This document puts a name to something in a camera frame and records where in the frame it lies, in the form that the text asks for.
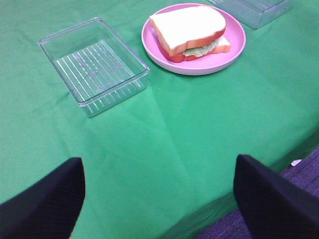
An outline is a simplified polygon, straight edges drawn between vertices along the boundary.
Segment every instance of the pink plate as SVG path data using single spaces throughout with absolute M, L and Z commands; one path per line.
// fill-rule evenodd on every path
M 182 3 L 165 7 L 155 14 L 173 11 L 190 6 L 202 5 L 200 3 Z M 227 53 L 211 54 L 193 61 L 174 63 L 168 61 L 160 52 L 157 45 L 157 35 L 148 19 L 142 29 L 142 42 L 149 57 L 159 66 L 169 71 L 183 75 L 206 75 L 220 71 L 233 63 L 243 51 L 246 43 L 246 35 L 241 24 L 230 14 L 213 7 L 226 19 L 226 31 L 224 36 L 231 43 Z

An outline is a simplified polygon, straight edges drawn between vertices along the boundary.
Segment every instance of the bread slice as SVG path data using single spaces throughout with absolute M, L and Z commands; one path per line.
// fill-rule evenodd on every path
M 154 14 L 150 23 L 169 56 L 205 46 L 221 37 L 226 29 L 223 15 L 208 5 Z
M 192 61 L 192 60 L 196 60 L 198 58 L 201 58 L 203 56 L 207 56 L 210 54 L 216 54 L 216 53 L 226 53 L 230 51 L 230 42 L 226 39 L 225 36 L 221 36 L 220 38 L 216 39 L 215 41 L 217 42 L 217 45 L 214 49 L 212 49 L 211 51 L 207 52 L 204 55 L 184 55 L 184 52 L 178 53 L 176 55 L 170 56 L 168 54 L 168 52 L 164 49 L 164 47 L 162 46 L 162 44 L 160 43 L 159 39 L 158 39 L 158 46 L 159 46 L 159 50 L 160 52 L 163 54 L 163 56 L 172 62 L 182 62 L 182 61 Z

